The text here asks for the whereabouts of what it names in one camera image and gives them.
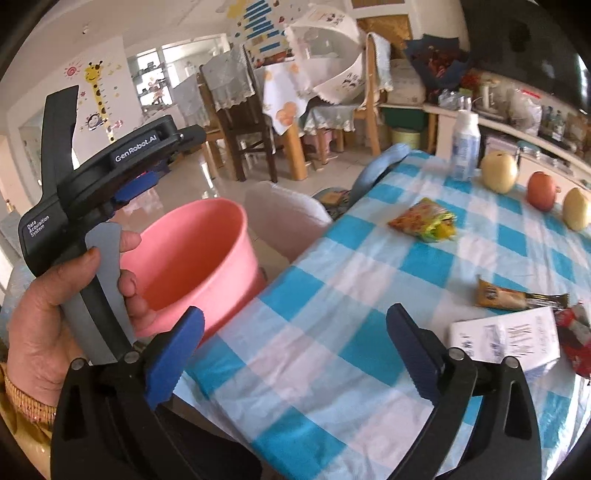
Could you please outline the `left hand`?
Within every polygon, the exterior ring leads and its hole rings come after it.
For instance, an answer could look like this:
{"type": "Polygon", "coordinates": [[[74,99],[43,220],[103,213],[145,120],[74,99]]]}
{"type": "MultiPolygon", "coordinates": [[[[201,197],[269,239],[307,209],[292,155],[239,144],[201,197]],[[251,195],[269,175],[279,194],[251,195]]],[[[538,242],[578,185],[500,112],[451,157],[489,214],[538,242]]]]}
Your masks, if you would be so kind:
{"type": "Polygon", "coordinates": [[[101,256],[92,248],[37,277],[8,326],[7,375],[32,399],[55,407],[71,361],[83,356],[63,319],[61,305],[94,279],[101,256]]]}

